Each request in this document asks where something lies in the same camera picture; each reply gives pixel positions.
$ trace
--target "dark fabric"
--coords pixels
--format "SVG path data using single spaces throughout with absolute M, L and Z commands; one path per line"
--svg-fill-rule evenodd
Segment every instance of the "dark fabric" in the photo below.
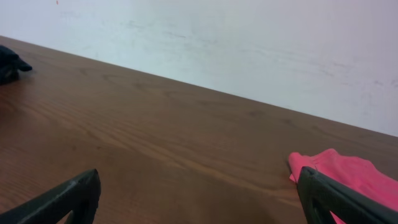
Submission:
M 19 58 L 11 49 L 0 45 L 0 85 L 19 79 L 18 70 L 27 72 L 32 66 Z

